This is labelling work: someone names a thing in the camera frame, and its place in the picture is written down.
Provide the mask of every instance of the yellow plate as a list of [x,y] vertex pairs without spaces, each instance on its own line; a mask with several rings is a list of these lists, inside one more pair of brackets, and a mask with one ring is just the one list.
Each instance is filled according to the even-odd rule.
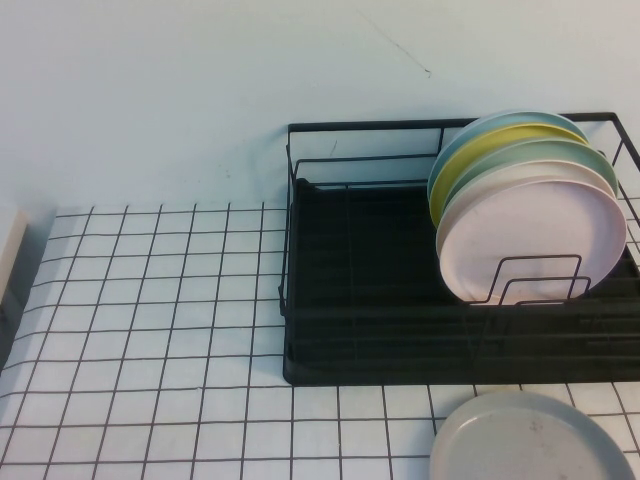
[[471,165],[476,158],[503,147],[507,143],[536,137],[568,138],[588,145],[588,142],[580,135],[546,123],[509,125],[507,127],[496,128],[495,130],[477,136],[473,140],[469,140],[451,155],[435,180],[431,196],[429,197],[429,211],[433,224],[437,227],[440,223],[449,190],[460,174]]

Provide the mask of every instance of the scuff mark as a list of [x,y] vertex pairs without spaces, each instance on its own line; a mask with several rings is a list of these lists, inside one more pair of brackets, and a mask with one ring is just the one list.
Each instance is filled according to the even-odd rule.
[[371,25],[371,27],[373,27],[376,32],[378,32],[380,35],[382,35],[385,38],[385,40],[387,40],[389,43],[394,45],[398,50],[404,53],[409,58],[409,60],[411,60],[416,65],[418,65],[427,74],[428,78],[431,78],[431,70],[429,70],[424,65],[422,65],[413,55],[411,55],[407,50],[405,50],[402,47],[402,45],[400,45],[393,38],[387,35],[384,30],[382,30],[376,23],[373,22],[373,20],[371,20],[364,13],[362,13],[360,9],[358,9],[357,7],[354,7],[354,8],[356,9],[356,12],[358,12],[358,15],[360,15],[369,25]]

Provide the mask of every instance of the stack of plates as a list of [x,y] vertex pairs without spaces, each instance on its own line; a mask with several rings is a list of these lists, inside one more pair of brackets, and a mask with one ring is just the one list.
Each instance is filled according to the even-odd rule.
[[[444,281],[460,299],[486,304],[583,294],[624,249],[617,189],[612,166],[565,117],[510,111],[476,120],[441,150],[429,177]],[[542,258],[500,265],[523,256]]]

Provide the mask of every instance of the black dish rack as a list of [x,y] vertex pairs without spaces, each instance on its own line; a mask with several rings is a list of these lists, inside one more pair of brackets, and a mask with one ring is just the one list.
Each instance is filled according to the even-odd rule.
[[[613,165],[623,152],[638,173],[640,156],[615,114],[565,116],[579,124],[609,125],[617,136],[608,154]],[[289,126],[287,231],[279,289],[286,325],[283,371],[289,383],[640,380],[640,274],[630,251],[638,249],[635,241],[627,244],[611,274],[579,298],[475,306],[455,298],[444,285],[426,196],[429,159],[437,156],[447,133],[473,120]],[[433,138],[432,151],[334,157],[336,140],[329,155],[324,149],[320,158],[307,156],[313,147],[308,142],[304,158],[292,160],[295,136],[417,131]],[[387,168],[378,167],[380,162]],[[400,163],[389,167],[389,162],[411,165],[402,169]],[[355,179],[334,178],[345,168]],[[373,171],[388,178],[373,178]],[[411,178],[393,178],[400,171]],[[622,186],[620,197],[628,206],[628,225],[640,227],[634,198]],[[575,261],[572,276],[533,281],[566,280],[570,289],[586,291],[590,279],[579,275],[579,256],[558,257]]]

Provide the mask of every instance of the light blue plate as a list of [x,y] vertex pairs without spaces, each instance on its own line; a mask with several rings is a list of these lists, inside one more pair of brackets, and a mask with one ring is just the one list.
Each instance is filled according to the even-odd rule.
[[618,181],[613,167],[607,159],[593,148],[564,138],[535,138],[514,142],[480,157],[467,167],[458,177],[445,200],[445,208],[462,187],[490,168],[509,163],[523,163],[533,160],[560,160],[574,162],[587,167],[611,186],[618,194]]
[[447,163],[447,160],[458,150],[462,145],[467,143],[474,137],[482,135],[490,130],[496,128],[506,127],[507,125],[515,125],[518,123],[547,123],[556,127],[561,127],[581,136],[585,140],[587,136],[580,128],[571,120],[555,113],[536,112],[536,111],[523,111],[523,110],[508,110],[504,112],[494,113],[486,117],[481,117],[469,125],[460,130],[451,141],[440,150],[438,158],[431,169],[429,180],[427,182],[427,196],[431,198],[431,191],[435,184],[436,178],[440,174],[440,171]]

